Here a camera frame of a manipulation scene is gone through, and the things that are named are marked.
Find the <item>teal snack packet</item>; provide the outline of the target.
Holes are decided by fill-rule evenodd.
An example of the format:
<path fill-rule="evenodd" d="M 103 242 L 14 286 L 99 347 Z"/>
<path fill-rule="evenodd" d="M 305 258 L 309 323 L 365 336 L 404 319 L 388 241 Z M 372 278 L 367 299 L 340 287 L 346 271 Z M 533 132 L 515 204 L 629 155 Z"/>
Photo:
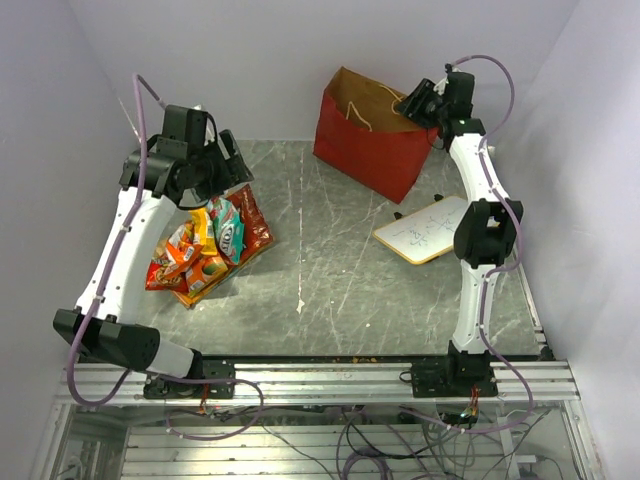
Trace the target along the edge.
<path fill-rule="evenodd" d="M 216 197 L 211 204 L 210 217 L 218 251 L 232 265 L 238 265 L 244 250 L 244 224 L 239 210 L 230 200 Z"/>

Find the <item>yellow snack packet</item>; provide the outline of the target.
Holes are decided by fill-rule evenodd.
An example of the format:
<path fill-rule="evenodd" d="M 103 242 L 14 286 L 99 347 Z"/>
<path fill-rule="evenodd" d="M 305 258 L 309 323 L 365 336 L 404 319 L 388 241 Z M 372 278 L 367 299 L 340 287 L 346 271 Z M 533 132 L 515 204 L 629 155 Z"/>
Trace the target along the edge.
<path fill-rule="evenodd" d="M 206 256 L 218 254 L 214 226 L 211 216 L 205 207 L 190 212 L 193 223 L 193 243 L 201 246 L 201 253 Z"/>

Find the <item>red doritos bag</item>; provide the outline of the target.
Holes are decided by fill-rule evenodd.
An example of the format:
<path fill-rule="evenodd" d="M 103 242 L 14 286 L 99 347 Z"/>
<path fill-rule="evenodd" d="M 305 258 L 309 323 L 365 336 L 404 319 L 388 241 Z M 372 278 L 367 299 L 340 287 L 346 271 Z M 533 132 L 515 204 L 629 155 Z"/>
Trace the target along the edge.
<path fill-rule="evenodd" d="M 228 199 L 238 210 L 244 225 L 243 249 L 238 263 L 238 266 L 244 266 L 270 248 L 275 239 L 249 184 L 232 193 Z"/>

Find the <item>red paper bag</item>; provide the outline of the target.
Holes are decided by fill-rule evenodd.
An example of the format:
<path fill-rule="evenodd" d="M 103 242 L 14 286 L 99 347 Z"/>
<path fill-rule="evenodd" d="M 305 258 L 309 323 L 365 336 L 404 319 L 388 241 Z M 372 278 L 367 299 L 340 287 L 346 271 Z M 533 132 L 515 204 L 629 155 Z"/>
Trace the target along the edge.
<path fill-rule="evenodd" d="M 438 130 L 396 111 L 405 95 L 339 68 L 323 91 L 313 154 L 399 204 L 415 184 Z"/>

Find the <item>orange cheetos snack bag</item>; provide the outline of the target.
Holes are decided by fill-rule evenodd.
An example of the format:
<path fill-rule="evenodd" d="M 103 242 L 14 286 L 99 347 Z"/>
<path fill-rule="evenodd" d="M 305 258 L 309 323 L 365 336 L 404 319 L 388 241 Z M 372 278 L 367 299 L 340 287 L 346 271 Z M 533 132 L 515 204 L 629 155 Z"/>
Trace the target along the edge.
<path fill-rule="evenodd" d="M 193 243 L 193 223 L 181 224 L 164 242 L 164 254 L 171 262 L 167 277 L 182 274 L 188 285 L 187 295 L 194 296 L 221 278 L 228 267 L 218 252 L 215 256 L 201 253 L 201 246 Z"/>

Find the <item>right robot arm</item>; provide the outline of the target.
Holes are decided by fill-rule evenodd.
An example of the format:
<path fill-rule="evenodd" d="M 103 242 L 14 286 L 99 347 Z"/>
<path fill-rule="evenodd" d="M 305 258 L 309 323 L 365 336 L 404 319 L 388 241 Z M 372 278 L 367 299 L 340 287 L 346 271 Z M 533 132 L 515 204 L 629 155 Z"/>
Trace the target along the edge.
<path fill-rule="evenodd" d="M 475 78 L 449 66 L 443 81 L 422 80 L 398 106 L 416 125 L 435 130 L 454 161 L 467 198 L 453 236 L 460 261 L 459 316 L 444 356 L 433 356 L 412 370 L 412 383 L 428 393 L 459 396 L 492 378 L 494 352 L 488 340 L 494 289 L 506 271 L 518 239 L 524 208 L 510 199 L 490 161 L 487 133 L 473 115 Z"/>

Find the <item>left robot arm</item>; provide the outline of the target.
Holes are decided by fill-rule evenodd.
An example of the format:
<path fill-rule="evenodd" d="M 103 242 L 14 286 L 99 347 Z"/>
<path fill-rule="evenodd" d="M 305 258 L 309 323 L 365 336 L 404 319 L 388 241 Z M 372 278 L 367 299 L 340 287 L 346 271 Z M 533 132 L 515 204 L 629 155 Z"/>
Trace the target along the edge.
<path fill-rule="evenodd" d="M 196 204 L 253 176 L 228 129 L 206 138 L 211 115 L 169 105 L 160 133 L 123 164 L 114 223 L 99 263 L 72 309 L 60 309 L 54 330 L 80 353 L 137 372 L 168 376 L 182 397 L 203 387 L 194 350 L 140 323 L 139 303 L 153 250 L 174 213 L 191 194 Z"/>

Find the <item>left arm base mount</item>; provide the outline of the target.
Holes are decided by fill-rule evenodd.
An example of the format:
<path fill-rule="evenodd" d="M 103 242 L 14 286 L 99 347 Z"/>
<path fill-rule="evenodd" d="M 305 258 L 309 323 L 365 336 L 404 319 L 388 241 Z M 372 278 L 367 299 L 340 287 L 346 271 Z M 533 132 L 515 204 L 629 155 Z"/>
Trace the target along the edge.
<path fill-rule="evenodd" d="M 236 369 L 227 360 L 203 358 L 186 378 L 148 376 L 143 388 L 147 400 L 231 399 Z"/>

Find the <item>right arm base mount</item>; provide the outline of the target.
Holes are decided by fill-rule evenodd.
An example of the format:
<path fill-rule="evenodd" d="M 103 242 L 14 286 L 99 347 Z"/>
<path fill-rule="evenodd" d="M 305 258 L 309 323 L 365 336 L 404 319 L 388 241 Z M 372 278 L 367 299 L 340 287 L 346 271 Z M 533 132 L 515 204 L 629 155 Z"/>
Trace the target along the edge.
<path fill-rule="evenodd" d="M 498 387 L 489 358 L 483 355 L 427 356 L 399 374 L 414 398 L 495 397 Z"/>

